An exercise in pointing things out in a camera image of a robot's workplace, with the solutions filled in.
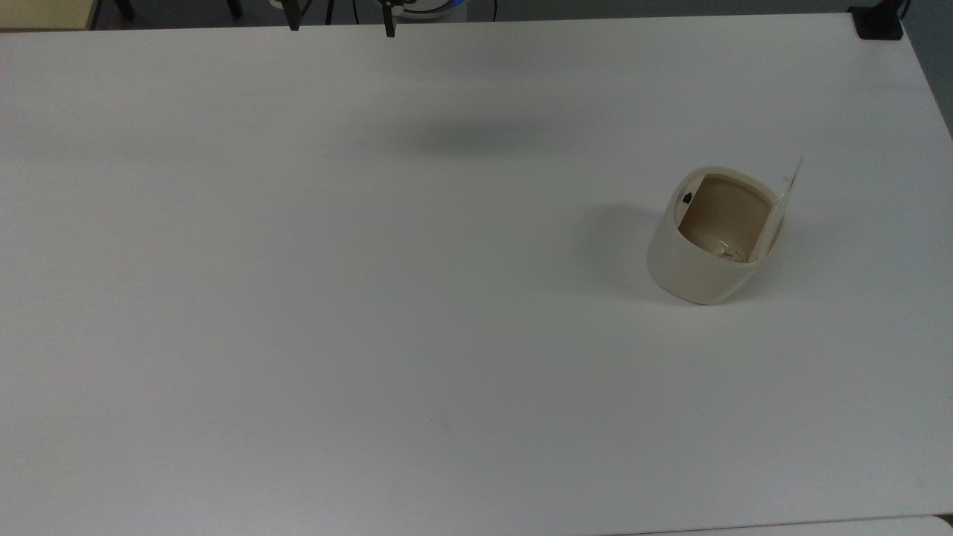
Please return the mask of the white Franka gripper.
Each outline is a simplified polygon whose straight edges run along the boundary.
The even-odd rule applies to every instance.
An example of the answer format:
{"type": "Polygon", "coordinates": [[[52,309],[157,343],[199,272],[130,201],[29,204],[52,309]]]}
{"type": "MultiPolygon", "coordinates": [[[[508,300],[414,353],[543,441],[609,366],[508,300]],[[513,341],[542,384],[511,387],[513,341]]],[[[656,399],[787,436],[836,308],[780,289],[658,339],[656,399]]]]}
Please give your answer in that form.
{"type": "MultiPolygon", "coordinates": [[[[276,9],[284,9],[282,0],[269,0],[269,4],[276,9]]],[[[388,38],[395,37],[395,8],[398,1],[381,1],[381,11],[385,33],[388,38]]],[[[286,20],[291,31],[298,31],[301,26],[301,6],[297,0],[286,0],[286,20]]]]}

